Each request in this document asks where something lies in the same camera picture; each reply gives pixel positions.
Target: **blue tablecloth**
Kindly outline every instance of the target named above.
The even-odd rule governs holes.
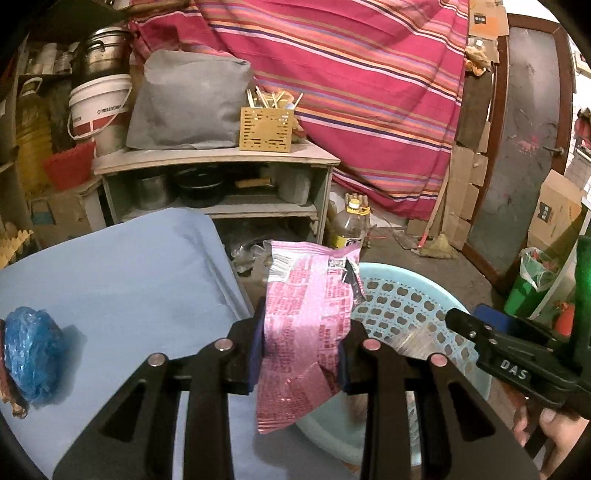
[[[41,471],[57,462],[111,395],[153,352],[196,353],[249,316],[213,222],[167,209],[56,245],[0,270],[0,317],[44,309],[72,343],[54,404],[25,420],[0,411]],[[181,399],[173,479],[181,479],[187,398]],[[230,397],[237,480],[351,479],[296,427],[259,435],[255,396]]]

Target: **black pot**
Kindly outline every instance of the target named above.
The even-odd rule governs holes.
[[[173,175],[173,182],[181,202],[187,207],[213,207],[226,196],[225,179],[217,167],[184,168]]]

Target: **bucket handle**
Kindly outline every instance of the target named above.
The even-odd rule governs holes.
[[[129,90],[127,91],[127,95],[125,95],[125,100],[123,100],[123,102],[121,103],[121,105],[119,106],[119,108],[117,109],[115,114],[109,119],[109,121],[105,125],[100,127],[98,130],[93,130],[92,132],[88,132],[87,134],[78,135],[77,137],[72,134],[72,131],[70,129],[70,123],[72,121],[72,109],[70,108],[70,114],[68,115],[68,134],[70,135],[70,138],[74,141],[86,140],[87,138],[94,137],[95,135],[100,134],[105,128],[107,128],[115,120],[115,118],[117,118],[117,115],[119,115],[119,111],[127,103],[127,100],[129,99],[129,96],[131,95],[131,90],[133,90],[133,89],[134,89],[133,86],[129,87]]]

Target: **white shelf unit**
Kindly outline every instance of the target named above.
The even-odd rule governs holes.
[[[200,163],[291,163],[308,165],[313,173],[310,198],[306,205],[283,202],[274,194],[230,194],[218,205],[199,209],[213,219],[300,218],[310,227],[306,240],[322,242],[330,183],[334,166],[339,160],[312,143],[294,144],[289,154],[241,151],[238,148],[216,150],[141,150],[115,152],[95,159],[96,175],[103,184],[111,215],[121,223],[150,213],[137,208],[132,191],[134,172],[143,168],[173,167]],[[176,200],[172,207],[182,207]]]

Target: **pink striped cloth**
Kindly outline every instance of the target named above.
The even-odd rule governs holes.
[[[200,0],[130,26],[141,59],[230,53],[265,89],[304,93],[300,124],[341,159],[335,180],[428,218],[457,127],[468,0]]]

